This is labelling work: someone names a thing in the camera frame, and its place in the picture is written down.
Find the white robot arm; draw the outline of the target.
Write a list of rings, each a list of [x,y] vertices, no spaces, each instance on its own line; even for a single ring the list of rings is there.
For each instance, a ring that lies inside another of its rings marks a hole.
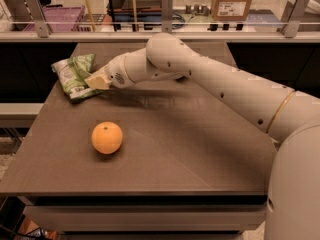
[[[317,97],[193,51],[169,33],[119,55],[85,79],[127,88],[184,76],[280,144],[268,188],[265,240],[320,240],[320,105]]]

